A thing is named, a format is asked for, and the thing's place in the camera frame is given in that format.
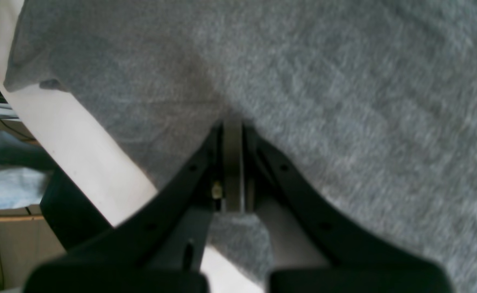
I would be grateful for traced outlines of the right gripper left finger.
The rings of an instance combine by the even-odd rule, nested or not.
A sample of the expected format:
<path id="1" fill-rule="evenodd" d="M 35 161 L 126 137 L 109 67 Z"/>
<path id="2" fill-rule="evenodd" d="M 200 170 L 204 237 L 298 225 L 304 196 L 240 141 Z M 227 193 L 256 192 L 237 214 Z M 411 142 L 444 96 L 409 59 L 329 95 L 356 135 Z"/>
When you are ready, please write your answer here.
<path id="1" fill-rule="evenodd" d="M 243 212 L 244 126 L 226 120 L 130 219 L 30 276 L 25 293 L 208 293 L 200 272 L 215 214 Z"/>

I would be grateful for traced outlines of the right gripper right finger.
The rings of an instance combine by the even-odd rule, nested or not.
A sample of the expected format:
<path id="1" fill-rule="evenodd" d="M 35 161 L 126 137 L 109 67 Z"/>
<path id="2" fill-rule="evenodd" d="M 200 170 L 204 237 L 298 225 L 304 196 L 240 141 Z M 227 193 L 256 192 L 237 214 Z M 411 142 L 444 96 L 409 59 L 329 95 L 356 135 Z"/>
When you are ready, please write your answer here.
<path id="1" fill-rule="evenodd" d="M 354 223 L 250 125 L 242 128 L 246 210 L 268 230 L 270 293 L 451 293 L 438 265 Z"/>

